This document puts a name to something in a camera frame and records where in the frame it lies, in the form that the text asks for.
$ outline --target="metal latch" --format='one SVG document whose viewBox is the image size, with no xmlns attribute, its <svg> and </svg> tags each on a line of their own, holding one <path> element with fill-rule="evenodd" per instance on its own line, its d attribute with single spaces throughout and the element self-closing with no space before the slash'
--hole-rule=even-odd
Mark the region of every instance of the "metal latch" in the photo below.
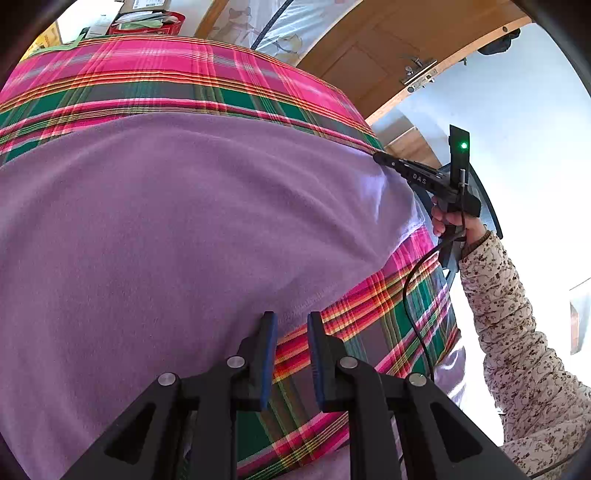
<svg viewBox="0 0 591 480">
<path fill-rule="evenodd" d="M 418 57 L 409 58 L 413 61 L 415 66 L 407 66 L 405 68 L 407 74 L 406 77 L 400 79 L 400 83 L 402 83 L 407 88 L 409 93 L 413 93 L 418 88 L 424 86 L 427 82 L 433 81 L 433 77 L 437 75 L 437 69 L 435 68 L 437 60 L 421 60 Z"/>
</svg>

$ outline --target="black cable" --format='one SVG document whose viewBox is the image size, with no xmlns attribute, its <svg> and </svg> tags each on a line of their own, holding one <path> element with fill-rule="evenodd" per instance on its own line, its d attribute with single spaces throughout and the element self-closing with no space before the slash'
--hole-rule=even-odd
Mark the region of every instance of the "black cable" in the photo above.
<svg viewBox="0 0 591 480">
<path fill-rule="evenodd" d="M 539 476 L 544 475 L 545 473 L 548 473 L 552 470 L 554 470 L 556 467 L 562 465 L 563 463 L 568 462 L 572 457 L 574 457 L 577 454 L 577 452 L 571 453 L 570 455 L 567 455 L 565 458 L 563 458 L 561 461 L 554 463 L 553 465 L 550 465 L 548 468 L 544 468 L 543 470 L 540 470 L 537 473 L 534 473 L 533 475 L 530 476 L 530 478 L 533 480 L 534 478 L 538 478 Z"/>
<path fill-rule="evenodd" d="M 439 252 L 442 248 L 452 244 L 459 238 L 466 235 L 466 217 L 464 216 L 464 187 L 462 186 L 461 197 L 460 197 L 460 212 L 462 214 L 462 230 L 456 233 L 453 237 L 445 240 L 444 242 L 440 243 L 433 249 L 429 250 L 425 255 L 421 257 L 421 259 L 416 263 L 410 273 L 407 275 L 406 280 L 404 281 L 404 286 L 402 287 L 402 305 L 404 306 L 404 311 L 408 317 L 408 321 L 410 322 L 410 326 L 413 328 L 415 335 L 418 338 L 419 343 L 421 344 L 421 348 L 425 353 L 425 358 L 427 359 L 427 367 L 429 370 L 429 378 L 431 378 L 432 382 L 435 382 L 435 369 L 433 367 L 433 361 L 431 360 L 431 356 L 429 355 L 429 351 L 427 350 L 427 345 L 425 344 L 425 339 L 421 335 L 421 332 L 418 331 L 418 327 L 416 322 L 413 320 L 412 315 L 410 315 L 410 309 L 408 308 L 408 285 L 410 281 L 413 279 L 414 274 L 418 271 L 419 268 L 433 256 L 436 252 Z"/>
<path fill-rule="evenodd" d="M 262 42 L 262 39 L 265 38 L 265 35 L 269 32 L 271 27 L 275 24 L 275 22 L 279 19 L 279 17 L 287 9 L 287 7 L 291 5 L 292 2 L 293 0 L 286 0 L 286 2 L 279 7 L 277 12 L 275 12 L 275 15 L 271 17 L 271 19 L 265 25 L 265 28 L 261 30 L 261 33 L 259 33 L 256 40 L 252 43 L 251 50 L 256 50 L 256 48 L 259 46 L 259 43 Z"/>
</svg>

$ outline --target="cardboard box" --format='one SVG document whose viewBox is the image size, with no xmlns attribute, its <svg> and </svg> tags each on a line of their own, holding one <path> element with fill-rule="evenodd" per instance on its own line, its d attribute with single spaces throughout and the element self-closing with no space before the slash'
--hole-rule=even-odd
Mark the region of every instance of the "cardboard box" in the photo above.
<svg viewBox="0 0 591 480">
<path fill-rule="evenodd" d="M 168 10 L 171 0 L 125 0 L 120 15 L 131 12 Z"/>
</svg>

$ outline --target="plaid blanket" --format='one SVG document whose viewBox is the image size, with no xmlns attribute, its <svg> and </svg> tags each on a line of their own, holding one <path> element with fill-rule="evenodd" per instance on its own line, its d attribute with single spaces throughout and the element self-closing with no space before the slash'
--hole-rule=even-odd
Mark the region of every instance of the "plaid blanket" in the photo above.
<svg viewBox="0 0 591 480">
<path fill-rule="evenodd" d="M 349 355 L 389 375 L 426 373 L 423 351 L 402 306 L 402 285 L 432 247 L 423 226 L 400 245 L 382 270 L 321 312 L 325 331 L 343 339 Z M 420 268 L 410 290 L 411 314 L 418 319 L 430 355 L 442 359 L 458 340 L 459 330 L 437 256 Z M 238 413 L 238 475 L 242 479 L 275 478 L 338 449 L 349 439 L 347 413 L 318 409 L 305 319 L 302 323 L 278 343 L 269 408 L 262 413 Z M 187 478 L 189 459 L 190 451 L 180 468 L 181 480 Z"/>
<path fill-rule="evenodd" d="M 17 66 L 0 92 L 0 164 L 80 128 L 159 111 L 256 118 L 368 153 L 381 149 L 341 91 L 301 70 L 211 41 L 123 35 L 84 41 Z M 380 372 L 405 377 L 426 371 L 401 292 L 405 276 L 431 247 L 420 228 L 382 270 L 322 311 L 327 332 Z M 409 304 L 432 358 L 442 358 L 458 329 L 436 257 L 416 275 Z M 334 451 L 348 435 L 346 413 L 318 410 L 302 319 L 279 342 L 270 408 L 238 416 L 239 476 L 274 478 Z"/>
<path fill-rule="evenodd" d="M 118 35 L 18 64 L 0 92 L 0 165 L 77 129 L 150 112 L 244 116 L 381 148 L 345 94 L 272 57 L 198 38 Z"/>
</svg>

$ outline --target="wooden door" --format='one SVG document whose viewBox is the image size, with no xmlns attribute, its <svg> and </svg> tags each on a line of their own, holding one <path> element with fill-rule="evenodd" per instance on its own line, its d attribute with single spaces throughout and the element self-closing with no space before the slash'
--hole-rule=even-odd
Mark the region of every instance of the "wooden door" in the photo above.
<svg viewBox="0 0 591 480">
<path fill-rule="evenodd" d="M 436 59 L 435 75 L 529 22 L 509 0 L 363 0 L 298 67 L 343 90 L 373 123 L 408 95 L 401 79 L 412 57 Z"/>
</svg>

